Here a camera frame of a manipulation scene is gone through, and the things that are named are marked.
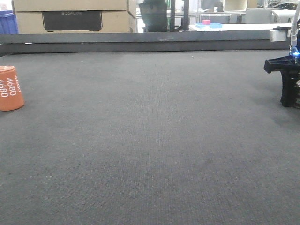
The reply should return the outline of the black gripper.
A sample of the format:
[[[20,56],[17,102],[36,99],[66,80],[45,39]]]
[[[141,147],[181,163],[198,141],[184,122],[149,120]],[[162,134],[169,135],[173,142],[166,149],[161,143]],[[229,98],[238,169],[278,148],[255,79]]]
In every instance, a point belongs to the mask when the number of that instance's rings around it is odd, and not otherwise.
[[[300,71],[300,59],[292,55],[269,59],[265,61],[264,70],[267,73],[281,72],[282,76],[282,95],[280,102],[284,107],[291,107],[295,102],[295,85],[297,73]]]

